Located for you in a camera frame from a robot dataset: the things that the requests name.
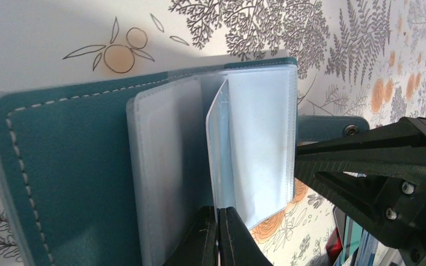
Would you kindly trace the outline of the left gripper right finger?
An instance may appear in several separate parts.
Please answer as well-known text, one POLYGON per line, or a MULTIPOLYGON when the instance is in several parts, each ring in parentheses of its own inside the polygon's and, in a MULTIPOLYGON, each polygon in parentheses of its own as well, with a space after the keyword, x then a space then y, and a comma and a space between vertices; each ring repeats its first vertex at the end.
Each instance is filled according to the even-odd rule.
POLYGON ((261 252, 237 210, 218 210, 220 265, 261 266, 272 263, 261 252))

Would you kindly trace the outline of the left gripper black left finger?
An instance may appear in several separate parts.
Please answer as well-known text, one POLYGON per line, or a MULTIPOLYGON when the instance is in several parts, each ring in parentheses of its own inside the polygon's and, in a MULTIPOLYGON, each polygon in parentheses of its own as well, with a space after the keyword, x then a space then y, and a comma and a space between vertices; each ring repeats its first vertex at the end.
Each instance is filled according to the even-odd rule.
POLYGON ((180 244, 164 265, 217 265, 217 222, 215 215, 216 209, 213 206, 201 207, 180 244))

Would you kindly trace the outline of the blue leather card holder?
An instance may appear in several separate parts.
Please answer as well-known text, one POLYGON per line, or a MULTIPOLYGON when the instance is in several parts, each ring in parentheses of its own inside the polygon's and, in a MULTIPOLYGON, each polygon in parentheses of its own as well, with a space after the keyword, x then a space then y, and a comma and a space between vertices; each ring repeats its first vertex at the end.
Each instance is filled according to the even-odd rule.
POLYGON ((93 181, 97 192, 113 171, 111 196, 135 205, 115 223, 133 219, 125 229, 137 232, 129 244, 137 265, 164 265, 199 209, 215 208, 206 115, 225 80, 233 208, 249 232, 283 210, 295 196, 297 144, 369 130, 359 116, 300 116, 297 79, 296 60, 276 58, 0 94, 0 192, 23 263, 56 265, 46 236, 57 245, 88 229, 89 219, 66 227, 50 219, 75 214, 56 196, 76 200, 70 186, 87 182, 93 167, 104 176, 93 181))

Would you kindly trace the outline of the blue card edge-on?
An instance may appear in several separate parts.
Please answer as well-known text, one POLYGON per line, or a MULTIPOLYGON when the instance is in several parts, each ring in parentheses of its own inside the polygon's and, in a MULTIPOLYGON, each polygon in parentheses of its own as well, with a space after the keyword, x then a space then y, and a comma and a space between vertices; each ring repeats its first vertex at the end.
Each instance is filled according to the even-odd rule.
POLYGON ((214 206, 235 207, 228 80, 219 87, 207 112, 206 137, 214 206))

